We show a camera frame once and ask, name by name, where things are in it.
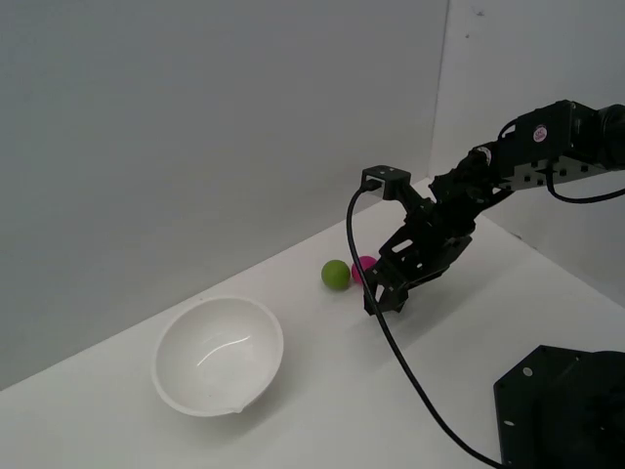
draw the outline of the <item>gray wall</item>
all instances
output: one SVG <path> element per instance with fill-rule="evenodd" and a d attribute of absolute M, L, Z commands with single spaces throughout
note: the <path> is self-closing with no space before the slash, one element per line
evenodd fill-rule
<path fill-rule="evenodd" d="M 339 221 L 363 167 L 425 176 L 445 14 L 4 1 L 0 388 Z"/>
<path fill-rule="evenodd" d="M 562 99 L 625 104 L 623 19 L 619 0 L 452 0 L 431 176 L 537 107 Z M 622 187 L 625 173 L 614 173 L 559 191 L 586 196 Z M 625 198 L 578 206 L 535 189 L 486 215 L 625 306 Z"/>

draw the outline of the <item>table surface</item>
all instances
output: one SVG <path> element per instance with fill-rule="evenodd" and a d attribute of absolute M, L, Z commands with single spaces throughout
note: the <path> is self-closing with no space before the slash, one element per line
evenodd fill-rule
<path fill-rule="evenodd" d="M 425 182 L 418 189 L 425 191 Z M 361 255 L 398 228 L 397 203 L 354 218 Z M 439 430 L 403 376 L 361 290 L 320 282 L 350 259 L 344 224 L 0 393 L 0 465 L 11 468 L 481 468 Z M 267 305 L 284 358 L 241 414 L 196 418 L 160 401 L 149 377 L 157 337 L 201 298 Z M 541 344 L 625 352 L 625 311 L 479 218 L 473 243 L 441 278 L 388 316 L 443 418 L 499 460 L 492 385 Z"/>

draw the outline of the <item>black metal bracket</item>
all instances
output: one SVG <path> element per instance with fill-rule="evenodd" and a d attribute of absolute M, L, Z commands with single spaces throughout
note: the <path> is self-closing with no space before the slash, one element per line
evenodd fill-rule
<path fill-rule="evenodd" d="M 625 467 L 625 354 L 540 346 L 494 393 L 505 465 Z"/>

